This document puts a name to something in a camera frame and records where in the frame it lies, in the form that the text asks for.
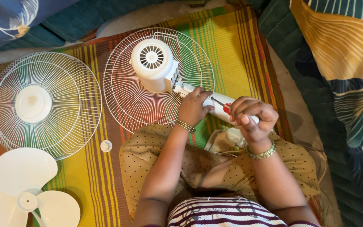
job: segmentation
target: striped shirt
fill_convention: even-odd
[[[306,221],[286,225],[278,216],[245,198],[197,197],[178,204],[168,227],[320,227]]]

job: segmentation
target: screwdriver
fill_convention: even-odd
[[[211,97],[211,100],[214,100],[215,102],[217,102],[219,105],[223,106],[224,107],[224,112],[227,113],[228,115],[229,114],[229,111],[231,109],[231,106],[232,106],[232,103],[227,103],[227,104],[223,104],[221,103],[220,101],[214,99],[214,97]]]

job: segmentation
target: fan grille center disc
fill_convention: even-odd
[[[18,94],[15,109],[23,121],[39,122],[50,113],[51,97],[42,87],[28,86]]]

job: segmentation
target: person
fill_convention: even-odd
[[[183,99],[178,120],[196,126],[214,109],[203,107],[211,94],[195,88]],[[190,131],[183,124],[137,131],[120,150],[133,226],[319,226],[306,200],[320,192],[314,161],[272,132],[277,119],[270,104],[235,100],[230,121],[247,142],[247,154],[238,157],[187,144]]]

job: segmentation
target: fan blade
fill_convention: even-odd
[[[26,227],[28,212],[17,206],[17,198],[0,192],[0,227]]]
[[[54,158],[40,149],[18,148],[0,156],[0,191],[12,196],[41,189],[57,174]]]
[[[46,227],[76,227],[81,210],[72,196],[61,191],[45,191],[36,196],[41,201],[40,215]]]

